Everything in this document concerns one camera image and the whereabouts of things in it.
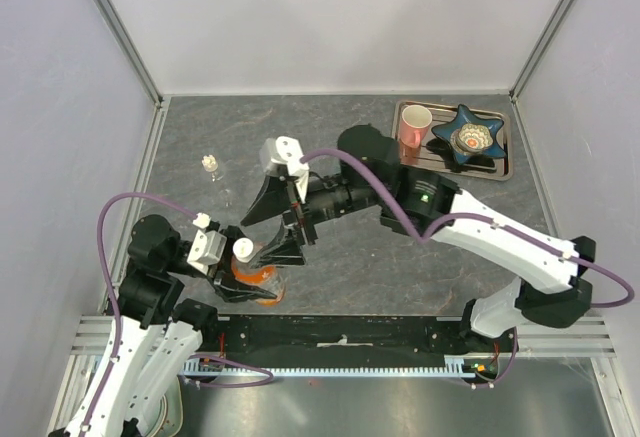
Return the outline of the white bottle cap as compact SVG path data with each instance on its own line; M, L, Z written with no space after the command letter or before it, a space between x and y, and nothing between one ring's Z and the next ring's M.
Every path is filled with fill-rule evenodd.
M240 263L249 263L257 252L256 245L247 237L237 239L233 244L232 251Z

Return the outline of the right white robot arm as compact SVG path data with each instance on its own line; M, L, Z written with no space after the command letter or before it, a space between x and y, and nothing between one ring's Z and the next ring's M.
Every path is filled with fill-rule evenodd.
M456 182L402 163L398 141L371 125L344 130L325 153L339 159L340 171L312 180L315 155L304 154L298 140L265 141L265 179L241 221L248 227L281 220L257 256L261 264L301 265L318 224L377 206L381 224L395 233L462 248L514 274L505 288L466 304L457 334L469 350L526 322L570 327L591 309L592 286L582 276L595 257L592 239L554 238L492 210Z

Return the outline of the clear bottle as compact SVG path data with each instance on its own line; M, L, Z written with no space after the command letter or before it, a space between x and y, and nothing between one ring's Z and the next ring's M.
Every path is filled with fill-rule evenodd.
M226 171L219 166L210 175L215 202L224 208L231 207L234 201L234 192L229 187Z

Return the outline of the cream bottle cap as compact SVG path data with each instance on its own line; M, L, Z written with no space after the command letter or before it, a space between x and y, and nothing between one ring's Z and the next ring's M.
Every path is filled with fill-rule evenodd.
M206 172L213 173L218 167L218 161L213 155L205 155L201 160L202 166Z

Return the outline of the orange drink bottle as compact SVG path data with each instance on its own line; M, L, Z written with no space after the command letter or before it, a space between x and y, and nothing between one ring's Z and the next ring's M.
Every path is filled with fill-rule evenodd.
M257 252L262 248L261 244L256 244ZM267 291L273 292L278 296L276 301L258 300L257 303L263 306L277 305L284 297L286 292L286 285L283 277L279 274L278 269L271 266L259 266L252 268L249 263L240 263L233 255L232 270L236 276L236 279L240 282L255 285Z

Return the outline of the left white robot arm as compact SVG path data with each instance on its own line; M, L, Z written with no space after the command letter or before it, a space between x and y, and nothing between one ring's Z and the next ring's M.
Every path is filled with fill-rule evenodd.
M220 335L215 308L179 299L181 276L210 279L227 302L276 299L256 281L235 278L232 247L245 240L237 228L220 229L203 213L193 224L191 241L160 215L134 225L103 357L75 415L54 435L151 436L160 429L169 413L166 393L183 365Z

